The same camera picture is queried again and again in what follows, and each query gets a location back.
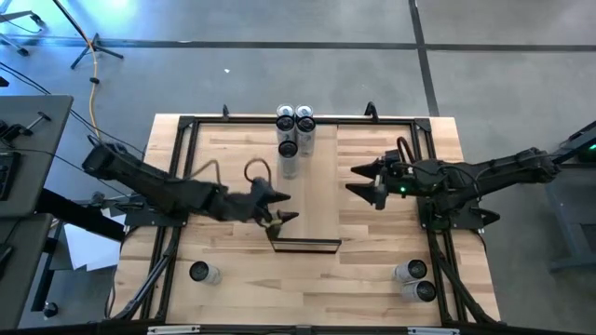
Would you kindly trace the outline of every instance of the wooden table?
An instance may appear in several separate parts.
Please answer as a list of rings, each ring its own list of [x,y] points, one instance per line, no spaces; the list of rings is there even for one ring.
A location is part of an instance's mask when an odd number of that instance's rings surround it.
[[[169,169],[178,114],[157,114],[145,161]],[[463,160],[453,118],[431,118],[437,157]],[[287,223],[286,237],[341,238],[335,255],[273,252],[256,224],[216,222],[192,217],[183,229],[172,283],[167,321],[199,324],[310,324],[343,326],[437,326],[436,301],[406,303],[392,268],[422,259],[430,268],[427,237],[419,227],[415,199],[390,196],[376,211],[350,193],[347,182],[366,181],[350,167],[370,163],[395,148],[398,136],[410,138],[402,126],[318,126],[315,155],[301,158],[295,181],[278,178],[277,139],[273,125],[201,125],[194,168],[216,158],[223,183],[232,191],[248,191],[242,171],[256,156],[273,169],[274,188],[292,195],[284,209],[300,217]],[[421,137],[421,146],[426,148]],[[181,157],[180,170],[184,163]],[[211,168],[198,176],[213,181]],[[264,168],[251,167],[253,176]],[[156,228],[140,228],[124,245],[115,277],[113,314],[119,312],[147,276]],[[453,231],[462,281],[488,315],[498,319],[493,284],[480,239]],[[188,274],[195,261],[206,261],[223,273],[221,285],[196,283]],[[433,281],[429,272],[427,279]],[[163,276],[156,285],[155,313]],[[447,292],[455,316],[453,292]]]

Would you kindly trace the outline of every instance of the white paper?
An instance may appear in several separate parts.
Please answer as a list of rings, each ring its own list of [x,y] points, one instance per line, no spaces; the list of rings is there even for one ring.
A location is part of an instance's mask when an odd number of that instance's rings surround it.
[[[118,250],[111,252],[108,255],[105,255],[102,259],[87,264],[87,271],[93,271],[102,269],[108,266],[118,265],[118,261],[120,261],[120,248]]]
[[[102,209],[102,214],[110,218],[109,209]],[[110,218],[124,225],[126,215]],[[117,265],[120,258],[120,243],[112,239],[90,233],[72,224],[64,226],[66,241],[74,269],[84,265],[88,271]]]

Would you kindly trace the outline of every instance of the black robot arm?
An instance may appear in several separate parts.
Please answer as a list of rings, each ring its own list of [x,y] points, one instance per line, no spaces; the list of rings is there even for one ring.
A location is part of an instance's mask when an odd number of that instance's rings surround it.
[[[220,183],[171,178],[167,172],[129,154],[122,145],[93,143],[93,150],[83,162],[85,172],[102,180],[120,181],[165,215],[191,212],[217,221],[256,221],[263,226],[298,216],[293,212],[269,212],[269,204],[291,197],[276,192],[263,178],[251,181],[248,194],[228,193],[228,187]]]
[[[437,159],[409,164],[394,150],[351,170],[373,181],[345,187],[376,209],[385,208],[390,194],[413,195],[425,198],[437,218],[448,218],[470,201],[516,183],[552,181],[560,171],[550,155],[536,148],[478,164]]]

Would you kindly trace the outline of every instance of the can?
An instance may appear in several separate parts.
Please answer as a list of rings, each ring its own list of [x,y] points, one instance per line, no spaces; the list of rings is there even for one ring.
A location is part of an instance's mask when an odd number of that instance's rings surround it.
[[[296,118],[301,118],[304,116],[313,116],[313,108],[306,105],[300,105],[296,107]]]
[[[191,265],[188,271],[190,277],[196,281],[209,285],[218,285],[222,282],[222,273],[220,269],[213,265],[209,265],[204,261],[196,261]]]
[[[283,141],[278,146],[279,168],[285,179],[294,179],[298,175],[298,146],[293,141]]]
[[[296,121],[293,116],[282,115],[276,120],[278,131],[278,142],[293,141],[296,142]]]
[[[301,156],[310,156],[315,151],[315,127],[312,116],[303,116],[296,122],[296,138]]]
[[[294,107],[289,103],[282,103],[278,106],[278,116],[287,115],[294,117]]]
[[[407,302],[432,302],[437,297],[437,290],[431,282],[421,280],[404,284],[400,295]]]
[[[427,275],[427,265],[420,260],[410,260],[393,269],[393,278],[401,283],[420,280]]]

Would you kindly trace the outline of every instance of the gray floor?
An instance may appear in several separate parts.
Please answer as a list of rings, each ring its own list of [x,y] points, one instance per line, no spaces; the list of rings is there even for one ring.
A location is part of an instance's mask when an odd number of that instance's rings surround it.
[[[414,41],[405,0],[88,0],[65,5],[86,31],[106,38]],[[428,43],[596,43],[592,1],[418,0],[418,7]],[[16,0],[9,11],[22,8],[33,8],[47,22],[43,35],[75,37],[51,2]],[[17,23],[34,28],[28,19]],[[5,24],[0,32],[22,34]],[[74,109],[87,115],[91,59],[71,71],[68,66],[78,47],[29,49],[31,56],[23,58],[0,47],[0,59],[52,93],[73,95]],[[224,103],[232,113],[271,113],[279,103],[290,102],[309,103],[322,114],[361,114],[366,102],[374,101],[381,114],[428,115],[415,51],[116,51],[125,59],[99,58],[98,123],[141,148],[155,113],[213,113]],[[553,150],[596,115],[594,53],[429,52],[429,62],[440,115],[456,118],[470,162],[531,146]],[[37,92],[13,80],[0,94]],[[80,164],[89,149],[81,141],[85,134],[70,120],[59,155]],[[96,190],[115,195],[61,162],[52,167],[47,187],[72,198],[85,198]],[[502,215],[488,227],[486,240],[503,320],[515,326],[594,332],[596,272],[548,272],[549,262],[567,249],[544,188],[514,186],[486,196],[482,205]],[[25,313],[21,326],[100,319],[110,273],[60,274],[50,298],[61,313],[48,321],[40,314]]]

